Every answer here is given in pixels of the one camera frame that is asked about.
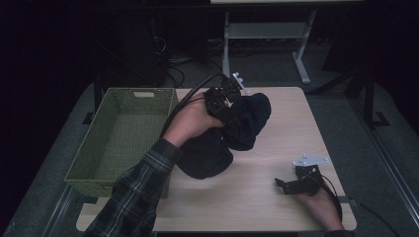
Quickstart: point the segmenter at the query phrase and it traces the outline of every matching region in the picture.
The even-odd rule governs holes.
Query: sleeve
[[[114,183],[112,197],[84,236],[149,236],[164,183],[181,151],[163,138]]]
[[[353,237],[352,232],[348,230],[334,230],[324,234],[324,237]]]

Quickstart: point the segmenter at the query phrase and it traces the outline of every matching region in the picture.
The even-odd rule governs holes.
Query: basket
[[[88,197],[110,197],[114,181],[158,139],[178,103],[175,89],[110,88],[65,176]],[[167,198],[170,177],[163,189]]]

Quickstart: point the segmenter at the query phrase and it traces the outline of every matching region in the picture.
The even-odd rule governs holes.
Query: desk
[[[250,88],[271,101],[272,114],[250,151],[232,151],[234,161],[223,173],[194,180],[178,167],[172,172],[169,196],[157,208],[156,232],[297,232],[320,230],[298,201],[285,196],[274,178],[295,180],[293,161],[303,153],[329,157],[302,90],[296,87]],[[178,89],[179,98],[189,90]],[[344,191],[333,163],[319,165],[321,173]],[[85,230],[106,203],[84,204],[77,229]],[[351,207],[342,204],[345,228],[356,228]]]

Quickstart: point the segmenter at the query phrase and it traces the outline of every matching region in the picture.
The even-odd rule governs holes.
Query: dark background
[[[115,18],[119,16],[90,12],[86,3],[102,4],[101,1],[80,4],[71,0],[0,2],[0,233],[9,223],[81,93],[107,66],[121,69],[120,62],[103,59],[107,58],[106,53],[93,41],[92,28],[103,43],[135,60],[135,55],[123,48],[123,45],[129,47],[124,34],[117,39],[106,37],[107,33],[121,32],[121,28],[115,27]],[[370,3],[371,6],[345,16],[342,22],[345,27],[338,31],[327,69],[345,72],[361,63],[390,93],[400,112],[419,133],[418,3],[389,0]],[[314,35],[321,33],[319,24],[327,22],[325,16],[327,14],[319,15]],[[199,29],[207,25],[207,16],[192,17],[200,20],[197,25],[191,25],[197,32],[191,32],[189,37],[197,34],[205,39],[207,35]],[[178,18],[179,22],[190,22],[185,18]],[[199,48],[205,45],[200,44],[201,40],[194,37],[195,40],[188,41],[187,34],[182,34],[182,39],[179,36],[171,36],[174,43],[187,42],[191,46],[186,48],[195,48],[196,57],[203,57]],[[152,68],[150,71],[141,67],[134,69],[164,73],[164,65]],[[164,79],[160,75],[157,81],[144,81],[126,69],[115,69],[112,75],[130,78],[130,86],[155,86]]]

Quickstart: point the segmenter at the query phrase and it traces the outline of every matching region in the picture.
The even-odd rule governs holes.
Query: gray carpet
[[[303,61],[310,75],[310,85],[303,85],[293,65],[291,51],[297,44],[279,42],[277,51],[258,50],[249,57],[231,57],[231,72],[239,72],[247,87],[298,86],[310,91],[332,80],[339,74],[321,70],[328,45],[311,44]],[[212,61],[220,65],[220,56]],[[219,72],[213,64],[202,65],[190,62],[177,67],[185,73],[183,87],[196,86],[206,76]],[[180,81],[177,71],[171,71]],[[346,194],[378,212],[401,236],[419,236],[418,226],[413,221],[405,204],[384,168],[380,153],[368,130],[359,118],[356,107],[362,105],[363,97],[350,101],[343,96],[348,82],[344,82],[319,96],[307,96],[329,154],[334,161]],[[163,87],[172,87],[167,80]],[[395,163],[406,183],[418,197],[419,190],[419,139],[395,108],[389,95],[380,87],[376,89],[375,108],[383,112],[390,126],[377,127],[377,134],[388,153],[396,158]],[[83,201],[92,201],[77,192],[72,193],[68,206],[58,206],[65,218],[53,221],[57,201],[68,191],[63,182],[66,171],[82,142],[88,125],[82,124],[87,113],[93,112],[93,88],[89,87],[79,99],[67,124],[57,137],[46,157],[40,172],[14,217],[12,231],[5,236],[81,236],[75,222]],[[360,206],[353,206],[358,227],[356,236],[394,236],[383,223]],[[322,236],[320,232],[298,233],[298,236]]]

